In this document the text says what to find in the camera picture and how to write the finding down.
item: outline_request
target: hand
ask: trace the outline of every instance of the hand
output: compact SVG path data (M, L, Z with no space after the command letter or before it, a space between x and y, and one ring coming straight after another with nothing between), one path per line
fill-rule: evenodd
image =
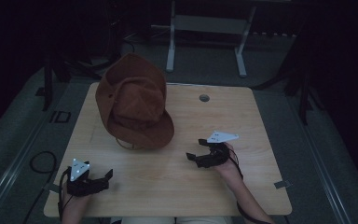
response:
M234 159L234 147L229 143L225 144L229 149L231 149L230 157ZM237 165L234 164L232 160L227 160L225 163L218 166L214 166L213 168L222 176L222 178L226 181L227 185L231 189L235 189L243 185L243 180L241 178L240 172L238 171Z
M84 213L86 212L87 205L89 204L91 195L84 197L76 197L68 194L66 183L62 186L62 201L65 206L62 213L63 224L77 224L80 223Z

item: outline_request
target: wooden table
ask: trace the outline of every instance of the wooden table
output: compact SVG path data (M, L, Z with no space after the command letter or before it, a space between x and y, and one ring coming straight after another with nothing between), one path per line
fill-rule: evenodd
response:
M175 135L156 150L127 150L103 127L95 101L98 83L90 86L55 184L73 158L90 162L90 178L113 169L110 188L92 196L87 217L239 216L236 201L213 169L197 168L186 152L209 153L198 144L213 131L237 133L230 141L240 160L244 182L270 215L288 215L292 207L250 89L168 85L166 109ZM200 100L201 94L210 97ZM57 217L58 194L51 192L45 215Z

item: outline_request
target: black cable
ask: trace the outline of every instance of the black cable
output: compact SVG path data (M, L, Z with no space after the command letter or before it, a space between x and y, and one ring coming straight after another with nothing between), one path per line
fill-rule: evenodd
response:
M34 168L34 160L35 160L38 156L40 156L40 155L42 155L42 154L49 154L49 155L53 158L53 166L52 166L51 170L40 171L40 170L37 170L36 168ZM37 153L36 155L34 155L34 156L31 158L29 164L30 164L31 169L32 169L34 172L36 172L36 173L38 173L38 174L49 174L48 179L46 180L45 186L50 182L50 180L51 180L51 178L53 177L54 173L57 171L57 158L56 158L56 156L55 156L52 152L50 152L50 151L42 151L42 152ZM45 189L42 188L42 189L39 191L39 193L37 194L37 196L36 196L36 198L34 199L34 202L33 202L32 206L31 206L30 210L29 210L28 213L27 213L27 216L26 216L25 219L22 221L23 224L27 223L28 218L30 217L32 211L34 210L34 207L36 206L37 201L39 201L39 199L40 199L40 197L42 196L42 193L43 193L44 191L45 191Z

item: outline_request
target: brown hat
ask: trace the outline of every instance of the brown hat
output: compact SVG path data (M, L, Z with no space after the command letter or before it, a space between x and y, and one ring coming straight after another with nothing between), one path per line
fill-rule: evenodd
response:
M164 74L129 53L106 71L95 98L110 134L139 147L159 148L168 145L174 133L166 95Z

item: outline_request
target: table leg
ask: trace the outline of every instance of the table leg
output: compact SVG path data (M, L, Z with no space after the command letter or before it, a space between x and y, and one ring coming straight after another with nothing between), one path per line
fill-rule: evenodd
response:
M249 35L249 30L251 28L252 20L253 20L253 17L255 15L255 10L256 10L256 7L252 7L251 13L250 13L249 18L248 18L248 22L246 22L245 27L243 29L241 43L240 43L240 45L238 47L236 47L234 49L235 57L237 59L237 65L238 65L238 71L240 73L240 77L246 77L247 76L246 69L245 69L245 64L243 62L242 52L243 52L243 49L245 47L246 39L248 38L248 35Z
M173 72L173 64L175 59L175 1L172 1L171 6L171 36L170 36L170 47L168 49L167 59L167 72Z

